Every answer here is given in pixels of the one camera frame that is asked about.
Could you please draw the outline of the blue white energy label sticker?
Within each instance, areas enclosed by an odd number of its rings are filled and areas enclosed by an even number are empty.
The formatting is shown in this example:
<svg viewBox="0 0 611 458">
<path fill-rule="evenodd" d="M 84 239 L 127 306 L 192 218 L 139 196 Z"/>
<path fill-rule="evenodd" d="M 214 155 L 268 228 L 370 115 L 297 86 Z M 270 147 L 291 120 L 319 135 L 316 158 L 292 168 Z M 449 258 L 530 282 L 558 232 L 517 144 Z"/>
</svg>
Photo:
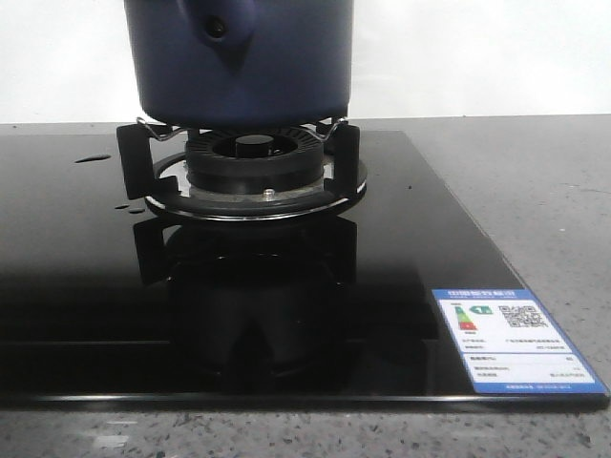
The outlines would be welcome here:
<svg viewBox="0 0 611 458">
<path fill-rule="evenodd" d="M 608 389 L 528 289 L 434 289 L 478 394 L 596 394 Z"/>
</svg>

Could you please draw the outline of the black pot support grate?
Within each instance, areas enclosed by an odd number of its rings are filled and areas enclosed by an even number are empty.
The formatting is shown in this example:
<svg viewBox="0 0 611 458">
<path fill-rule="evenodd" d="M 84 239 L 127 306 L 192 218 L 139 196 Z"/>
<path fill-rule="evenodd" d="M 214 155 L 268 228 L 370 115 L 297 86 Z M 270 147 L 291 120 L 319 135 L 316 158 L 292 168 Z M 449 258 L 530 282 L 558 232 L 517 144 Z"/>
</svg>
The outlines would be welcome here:
<svg viewBox="0 0 611 458">
<path fill-rule="evenodd" d="M 333 210 L 344 211 L 356 204 L 367 190 L 367 168 L 359 157 L 360 130 L 343 118 L 314 129 L 301 129 L 324 143 L 323 175 L 308 185 L 260 194 L 226 194 L 203 190 L 187 179 L 186 142 L 210 131 L 186 128 L 182 152 L 154 160 L 151 142 L 163 142 L 180 131 L 166 125 L 152 125 L 140 119 L 120 126 L 116 138 L 128 198 L 143 198 L 157 214 L 192 220 L 271 221 L 295 219 Z"/>
</svg>

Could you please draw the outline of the black glass gas cooktop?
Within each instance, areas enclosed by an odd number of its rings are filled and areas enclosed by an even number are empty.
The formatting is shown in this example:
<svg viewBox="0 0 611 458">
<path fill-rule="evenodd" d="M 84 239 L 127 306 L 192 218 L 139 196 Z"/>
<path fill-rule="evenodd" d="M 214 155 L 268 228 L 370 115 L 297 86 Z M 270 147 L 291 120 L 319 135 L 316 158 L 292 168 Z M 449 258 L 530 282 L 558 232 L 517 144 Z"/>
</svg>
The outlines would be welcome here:
<svg viewBox="0 0 611 458">
<path fill-rule="evenodd" d="M 112 135 L 4 136 L 2 406 L 608 406 L 474 391 L 432 291 L 528 288 L 404 134 L 362 155 L 340 216 L 187 223 L 126 199 Z"/>
</svg>

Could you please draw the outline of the dark blue cooking pot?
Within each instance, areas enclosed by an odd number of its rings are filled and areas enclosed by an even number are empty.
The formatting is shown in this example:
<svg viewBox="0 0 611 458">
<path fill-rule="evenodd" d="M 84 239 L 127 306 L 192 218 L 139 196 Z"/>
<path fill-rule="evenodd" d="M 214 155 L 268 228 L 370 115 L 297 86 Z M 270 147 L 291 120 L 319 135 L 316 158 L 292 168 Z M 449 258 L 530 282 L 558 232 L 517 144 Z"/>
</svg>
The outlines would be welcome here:
<svg viewBox="0 0 611 458">
<path fill-rule="evenodd" d="M 342 116 L 351 1 L 127 1 L 143 111 L 181 127 L 282 127 Z"/>
</svg>

